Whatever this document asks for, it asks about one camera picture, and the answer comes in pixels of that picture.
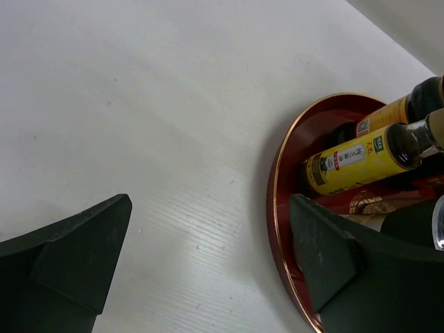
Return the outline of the tall dark bottle red label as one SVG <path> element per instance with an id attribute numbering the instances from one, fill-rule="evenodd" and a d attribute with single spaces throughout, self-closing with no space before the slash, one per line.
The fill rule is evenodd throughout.
<path id="1" fill-rule="evenodd" d="M 421 175 L 410 181 L 416 188 L 432 188 L 434 191 L 443 191 L 443 173 L 434 175 Z"/>

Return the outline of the clear grinder with black top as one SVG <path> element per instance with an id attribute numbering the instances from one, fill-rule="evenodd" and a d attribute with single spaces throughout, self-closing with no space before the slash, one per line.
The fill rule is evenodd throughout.
<path id="1" fill-rule="evenodd" d="M 344 218 L 419 246 L 443 250 L 443 197 L 385 214 L 344 214 Z"/>

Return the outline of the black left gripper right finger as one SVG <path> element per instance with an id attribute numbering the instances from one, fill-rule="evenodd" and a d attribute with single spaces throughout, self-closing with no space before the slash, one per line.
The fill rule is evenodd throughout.
<path id="1" fill-rule="evenodd" d="M 374 231 L 300 194 L 289 213 L 326 332 L 443 331 L 443 250 Z"/>

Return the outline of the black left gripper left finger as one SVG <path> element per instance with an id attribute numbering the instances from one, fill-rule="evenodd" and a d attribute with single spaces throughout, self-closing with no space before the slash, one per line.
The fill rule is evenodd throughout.
<path id="1" fill-rule="evenodd" d="M 2 332 L 91 332 L 131 215 L 127 194 L 1 242 Z"/>

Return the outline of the red lid chili sauce jar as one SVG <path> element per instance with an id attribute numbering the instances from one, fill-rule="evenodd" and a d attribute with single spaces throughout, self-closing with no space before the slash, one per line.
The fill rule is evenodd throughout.
<path id="1" fill-rule="evenodd" d="M 358 121 L 340 125 L 330 135 L 331 144 L 333 146 L 342 144 L 392 123 L 414 123 L 441 108 L 443 108 L 443 77 L 431 77 L 417 84 L 408 95 L 371 112 Z"/>

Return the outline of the yellow label gold cap bottle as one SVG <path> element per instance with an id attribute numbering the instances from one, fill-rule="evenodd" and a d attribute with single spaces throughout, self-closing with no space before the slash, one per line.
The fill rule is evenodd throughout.
<path id="1" fill-rule="evenodd" d="M 298 167 L 298 184 L 310 198 L 331 196 L 417 169 L 443 152 L 443 109 L 425 119 L 393 123 L 321 151 Z"/>

